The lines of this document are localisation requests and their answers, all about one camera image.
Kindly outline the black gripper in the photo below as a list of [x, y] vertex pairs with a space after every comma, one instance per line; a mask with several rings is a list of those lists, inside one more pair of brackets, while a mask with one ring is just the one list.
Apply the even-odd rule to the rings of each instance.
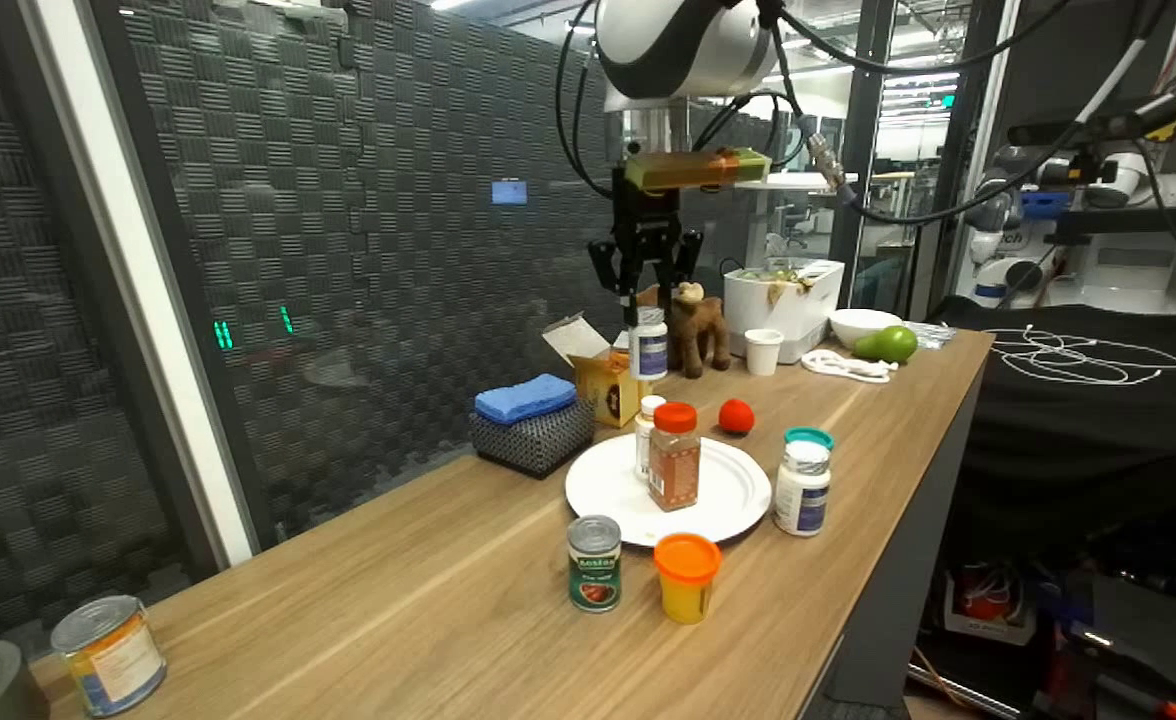
[[678, 325], [678, 315], [700, 300], [697, 288], [697, 260], [703, 248], [700, 232], [678, 232], [678, 195], [674, 191], [648, 191], [629, 179], [625, 170], [611, 173], [611, 242], [593, 242], [589, 260], [625, 314], [625, 325], [636, 325], [636, 295], [625, 283], [625, 263], [658, 260], [658, 307], [669, 325]]

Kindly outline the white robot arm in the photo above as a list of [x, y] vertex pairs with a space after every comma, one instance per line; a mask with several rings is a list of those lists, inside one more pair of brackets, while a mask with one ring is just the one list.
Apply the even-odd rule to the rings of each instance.
[[[599, 0], [595, 50], [625, 110], [669, 112], [689, 97], [749, 97], [777, 61], [784, 0]], [[629, 173], [672, 148], [640, 142], [611, 170], [611, 237], [589, 248], [595, 279], [636, 319], [640, 278], [672, 291], [697, 272], [703, 237], [678, 225], [678, 190], [648, 190]]]

